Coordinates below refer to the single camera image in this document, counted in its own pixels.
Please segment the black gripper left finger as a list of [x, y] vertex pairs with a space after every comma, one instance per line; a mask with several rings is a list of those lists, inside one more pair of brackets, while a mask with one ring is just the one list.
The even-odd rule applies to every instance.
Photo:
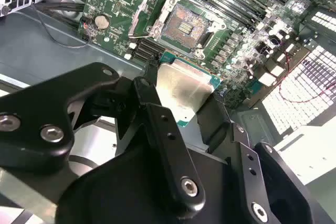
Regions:
[[175, 214], [196, 214], [205, 190], [172, 112], [144, 77], [129, 80], [94, 62], [1, 98], [1, 165], [60, 170], [75, 130], [98, 116], [117, 120], [128, 141], [117, 159], [71, 188], [71, 197], [111, 206], [132, 194], [155, 196]]

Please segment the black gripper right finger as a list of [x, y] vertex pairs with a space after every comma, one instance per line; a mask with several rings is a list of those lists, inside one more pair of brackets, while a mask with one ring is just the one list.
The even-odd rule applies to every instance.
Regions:
[[238, 223], [333, 223], [278, 152], [265, 142], [252, 146], [216, 93], [198, 110], [202, 139], [228, 165], [229, 199]]

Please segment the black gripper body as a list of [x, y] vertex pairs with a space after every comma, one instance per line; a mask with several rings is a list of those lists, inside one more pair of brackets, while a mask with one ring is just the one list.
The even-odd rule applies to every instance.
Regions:
[[74, 181], [56, 223], [253, 223], [247, 167], [255, 153], [230, 142], [224, 163], [182, 140], [140, 143]]

